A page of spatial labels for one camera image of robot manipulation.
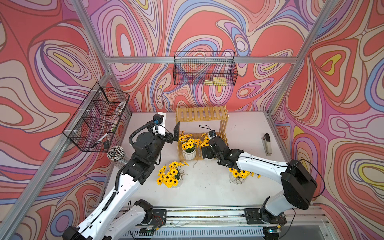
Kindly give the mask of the sunflower pot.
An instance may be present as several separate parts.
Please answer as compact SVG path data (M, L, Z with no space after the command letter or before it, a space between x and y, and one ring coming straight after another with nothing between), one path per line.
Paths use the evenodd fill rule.
M158 178L156 180L157 185L164 185L167 188L177 188L183 181L185 166L188 166L187 162L172 162L168 166L163 166L158 172Z
M244 170L236 170L234 168L229 168L229 172L230 183L234 183L237 185L241 185L248 177L257 177L258 179L261 177L259 174Z
M209 146L210 136L207 133L203 133L200 137L196 139L196 144L198 148L208 147Z
M179 144L183 158L186 161L192 161L196 157L200 140L198 138L194 138L193 134L185 134L184 131L181 131Z

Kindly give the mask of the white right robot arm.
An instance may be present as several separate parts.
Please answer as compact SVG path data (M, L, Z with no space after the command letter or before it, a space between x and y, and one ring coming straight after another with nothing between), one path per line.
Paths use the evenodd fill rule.
M283 189L267 197L258 209L259 218L265 224L284 220L283 213L286 210L307 210L315 196L318 184L300 161L271 161L240 149L230 149L219 136L212 137L202 146L202 154L204 158L216 159L218 165L236 170L239 174L248 171L282 185Z

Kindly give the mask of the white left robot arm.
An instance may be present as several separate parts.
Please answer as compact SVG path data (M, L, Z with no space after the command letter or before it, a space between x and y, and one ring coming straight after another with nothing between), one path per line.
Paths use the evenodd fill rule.
M140 199L130 210L118 217L129 198L144 184L161 162L165 143L178 141L180 124L170 133L165 121L152 120L129 137L134 148L131 159L118 171L114 188L97 208L77 227L64 231L64 240L118 240L133 227L147 224L153 217L153 205Z

